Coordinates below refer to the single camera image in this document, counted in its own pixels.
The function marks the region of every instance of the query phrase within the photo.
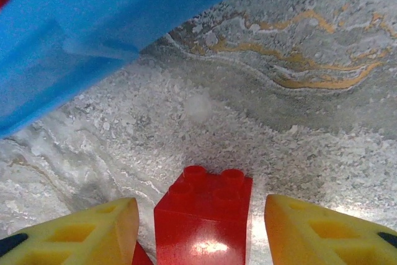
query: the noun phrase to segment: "stone surface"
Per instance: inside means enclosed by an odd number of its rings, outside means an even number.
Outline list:
[[[251,265],[271,264],[264,199],[286,194],[397,230],[397,0],[226,0],[0,140],[0,237],[122,196],[153,207],[188,164],[254,178]]]

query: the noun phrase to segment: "black mark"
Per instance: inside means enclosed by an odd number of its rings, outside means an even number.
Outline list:
[[[24,242],[29,236],[19,233],[0,240],[0,258]]]
[[[393,245],[395,248],[397,248],[397,236],[392,235],[389,233],[385,232],[379,232],[378,235],[385,241],[389,242],[391,245]]]

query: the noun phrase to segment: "blue plastic object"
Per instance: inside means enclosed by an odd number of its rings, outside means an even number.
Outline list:
[[[222,0],[10,0],[0,9],[0,137],[138,58]]]

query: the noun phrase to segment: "rectangular hole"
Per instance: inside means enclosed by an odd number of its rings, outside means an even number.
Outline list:
[[[70,251],[34,251],[17,265],[61,265],[70,255]]]
[[[385,254],[374,247],[339,248],[335,252],[347,265],[395,265]]]
[[[321,238],[358,238],[351,228],[345,224],[332,220],[316,220],[309,222],[310,227]]]
[[[108,206],[102,209],[98,209],[97,213],[111,213],[113,210],[116,209],[116,206]]]
[[[291,203],[289,204],[291,209],[295,209],[295,210],[305,210],[306,206],[304,206],[303,204],[299,204],[299,203]]]
[[[55,231],[47,241],[51,242],[83,242],[94,231],[95,225],[80,224],[68,225]]]

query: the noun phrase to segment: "plastic toy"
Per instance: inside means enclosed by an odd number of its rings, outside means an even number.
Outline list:
[[[0,265],[131,265],[138,226],[136,200],[115,200],[1,240]]]
[[[158,265],[242,265],[252,179],[186,167],[154,208]]]
[[[397,232],[376,223],[269,195],[265,224],[274,265],[397,265]]]
[[[9,0],[0,8],[0,138],[220,1]]]

